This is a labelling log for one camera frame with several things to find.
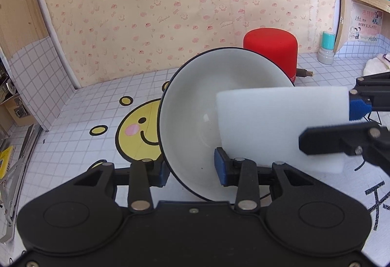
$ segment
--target white bowl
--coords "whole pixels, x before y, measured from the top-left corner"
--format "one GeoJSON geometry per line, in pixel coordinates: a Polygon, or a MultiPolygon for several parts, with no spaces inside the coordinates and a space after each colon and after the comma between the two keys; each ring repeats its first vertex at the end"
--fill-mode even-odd
{"type": "Polygon", "coordinates": [[[214,149],[221,146],[216,95],[288,86],[277,65],[241,48],[209,50],[185,63],[169,82],[157,118],[161,152],[177,180],[205,200],[234,202],[237,187],[221,186],[214,168],[214,149]]]}

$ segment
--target metal frame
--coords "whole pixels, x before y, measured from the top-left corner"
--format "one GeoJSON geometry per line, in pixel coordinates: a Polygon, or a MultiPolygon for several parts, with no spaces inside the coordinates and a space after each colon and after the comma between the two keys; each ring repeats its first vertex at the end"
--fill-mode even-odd
{"type": "Polygon", "coordinates": [[[5,235],[0,238],[0,243],[2,244],[6,244],[14,238],[20,192],[23,186],[26,169],[30,162],[31,153],[35,147],[36,141],[41,131],[42,128],[39,124],[34,124],[29,127],[23,141],[18,161],[8,170],[5,176],[0,179],[0,204],[3,204],[4,206],[4,215],[7,224],[7,231],[5,235]],[[10,181],[11,184],[9,190],[6,192],[4,183],[10,181]]]}

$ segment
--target teal cap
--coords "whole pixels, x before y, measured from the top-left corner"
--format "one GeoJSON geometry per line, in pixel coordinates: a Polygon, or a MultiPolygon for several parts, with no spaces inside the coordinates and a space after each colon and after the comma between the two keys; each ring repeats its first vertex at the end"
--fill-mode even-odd
{"type": "Polygon", "coordinates": [[[333,50],[335,47],[336,35],[332,32],[324,31],[322,33],[321,47],[328,50],[333,50]]]}

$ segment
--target pink cheek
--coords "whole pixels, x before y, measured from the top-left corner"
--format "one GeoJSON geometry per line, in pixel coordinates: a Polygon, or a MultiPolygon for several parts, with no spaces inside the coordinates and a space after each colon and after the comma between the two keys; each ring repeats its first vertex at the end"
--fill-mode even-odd
{"type": "Polygon", "coordinates": [[[126,127],[124,133],[127,135],[127,136],[133,136],[135,134],[137,134],[140,130],[140,125],[138,124],[131,124],[129,126],[126,127]]]}

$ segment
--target smiley face sticker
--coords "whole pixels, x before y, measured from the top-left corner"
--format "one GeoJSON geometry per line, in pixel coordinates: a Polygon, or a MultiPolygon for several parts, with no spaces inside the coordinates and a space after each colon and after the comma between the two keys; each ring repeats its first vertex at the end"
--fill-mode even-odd
{"type": "MultiPolygon", "coordinates": [[[[162,86],[164,91],[168,81],[162,86]]],[[[156,160],[161,155],[157,137],[157,113],[161,98],[153,99],[133,109],[120,122],[115,134],[115,146],[128,162],[156,160]]],[[[123,96],[119,103],[130,106],[133,99],[123,96]]],[[[90,130],[92,136],[104,134],[107,126],[99,125],[90,130]]]]}

